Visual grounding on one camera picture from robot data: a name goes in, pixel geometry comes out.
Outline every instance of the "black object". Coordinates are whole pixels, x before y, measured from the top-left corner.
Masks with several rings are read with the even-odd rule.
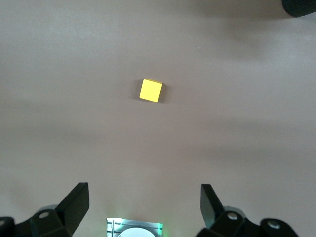
[[[224,208],[209,184],[201,186],[200,207],[207,228],[197,237],[298,237],[284,221],[264,219],[260,226],[257,226],[243,213],[239,213],[242,211],[231,207]]]
[[[88,209],[88,183],[78,183],[55,209],[16,225],[12,217],[0,217],[0,237],[71,237]]]
[[[285,11],[294,17],[305,16],[316,11],[316,0],[282,0]]]

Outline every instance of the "yellow block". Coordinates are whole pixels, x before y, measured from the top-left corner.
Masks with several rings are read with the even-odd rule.
[[[139,98],[158,102],[162,83],[155,80],[144,79]]]

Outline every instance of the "yellow cube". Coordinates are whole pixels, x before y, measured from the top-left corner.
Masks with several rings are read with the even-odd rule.
[[[162,83],[155,80],[144,79],[139,98],[158,102]]]

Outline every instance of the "gray surface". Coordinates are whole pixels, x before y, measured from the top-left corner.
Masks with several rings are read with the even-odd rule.
[[[89,182],[106,218],[204,225],[201,183],[250,220],[316,226],[316,16],[277,0],[0,1],[0,216]],[[160,103],[137,99],[143,78]]]

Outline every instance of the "screw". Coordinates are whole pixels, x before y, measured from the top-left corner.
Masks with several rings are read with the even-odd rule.
[[[280,224],[276,221],[270,220],[268,221],[268,225],[273,229],[280,229]]]
[[[45,217],[47,217],[49,215],[49,212],[43,212],[43,213],[41,213],[40,215],[39,215],[39,218],[40,219],[43,219],[43,218],[45,218]]]
[[[231,219],[231,220],[233,220],[233,221],[235,221],[235,220],[238,219],[238,216],[237,216],[235,213],[233,213],[233,212],[229,212],[229,213],[227,214],[227,216],[228,216],[229,219]]]

